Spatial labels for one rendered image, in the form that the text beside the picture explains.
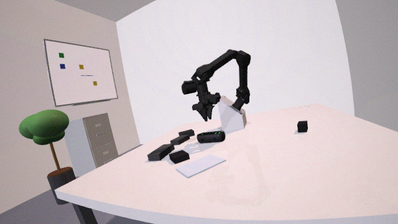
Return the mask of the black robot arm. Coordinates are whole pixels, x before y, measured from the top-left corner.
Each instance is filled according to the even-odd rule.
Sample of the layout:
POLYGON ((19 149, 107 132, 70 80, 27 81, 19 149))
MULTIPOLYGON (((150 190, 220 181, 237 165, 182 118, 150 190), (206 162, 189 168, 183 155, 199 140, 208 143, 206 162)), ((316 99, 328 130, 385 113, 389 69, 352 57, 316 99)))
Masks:
MULTIPOLYGON (((239 88, 236 89, 236 96, 238 97, 236 101, 232 104, 237 110, 241 110, 243 104, 249 103, 250 91, 248 89, 248 66, 251 61, 251 56, 242 50, 236 51, 228 49, 226 53, 216 58, 214 61, 207 65, 202 65, 196 69, 196 72, 191 77, 192 80, 188 80, 182 83, 182 92, 184 95, 206 91, 208 90, 207 82, 214 75, 217 69, 221 68, 223 65, 236 59, 239 65, 239 88), (197 77, 200 79, 197 79, 197 77)), ((208 101, 217 103, 220 102, 221 95, 216 92, 215 94, 206 93, 205 102, 208 101)))

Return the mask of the dark grey controller unit with rocker switches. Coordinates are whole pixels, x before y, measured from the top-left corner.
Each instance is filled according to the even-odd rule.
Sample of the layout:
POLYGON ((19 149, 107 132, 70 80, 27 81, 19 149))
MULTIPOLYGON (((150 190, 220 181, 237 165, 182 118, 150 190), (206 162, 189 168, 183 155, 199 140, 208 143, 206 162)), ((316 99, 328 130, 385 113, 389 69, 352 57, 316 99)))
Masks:
POLYGON ((224 131, 213 131, 197 134, 197 140, 200 144, 222 142, 226 135, 224 131))

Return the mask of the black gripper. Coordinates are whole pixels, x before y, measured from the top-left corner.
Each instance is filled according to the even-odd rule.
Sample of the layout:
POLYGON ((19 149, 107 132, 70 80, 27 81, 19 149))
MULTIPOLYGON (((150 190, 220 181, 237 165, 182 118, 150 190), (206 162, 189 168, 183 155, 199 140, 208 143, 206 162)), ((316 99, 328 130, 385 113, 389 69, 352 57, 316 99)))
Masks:
POLYGON ((212 109, 214 108, 215 104, 217 104, 217 103, 214 103, 211 101, 208 101, 207 103, 205 102, 205 95, 206 95, 206 93, 209 94, 208 90, 200 91, 197 93, 198 93, 197 96, 198 96, 199 102, 192 106, 192 110, 197 110, 199 112, 199 114, 202 116, 202 118, 207 122, 208 118, 211 119, 212 109))

